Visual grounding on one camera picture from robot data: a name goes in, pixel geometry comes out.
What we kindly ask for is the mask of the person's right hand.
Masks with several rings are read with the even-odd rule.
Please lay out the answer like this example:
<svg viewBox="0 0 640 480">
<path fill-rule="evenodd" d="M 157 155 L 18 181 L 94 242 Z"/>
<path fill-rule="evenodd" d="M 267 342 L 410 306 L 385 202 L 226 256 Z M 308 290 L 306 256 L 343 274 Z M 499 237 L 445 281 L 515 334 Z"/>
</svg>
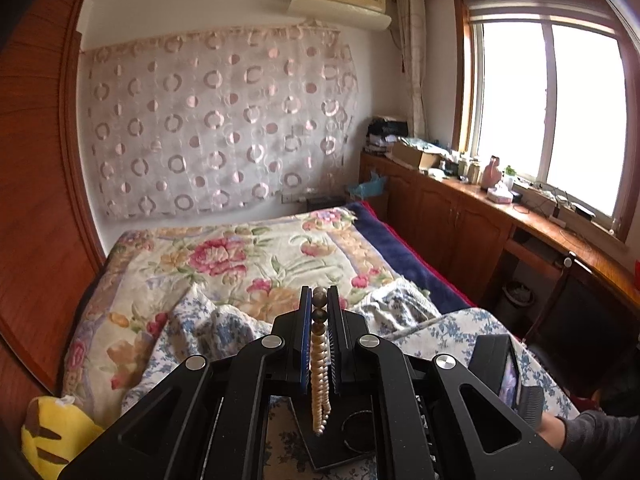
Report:
<svg viewBox="0 0 640 480">
<path fill-rule="evenodd" d="M 559 451 L 565 442 L 564 422 L 548 412 L 542 413 L 537 432 L 555 451 Z"/>
</svg>

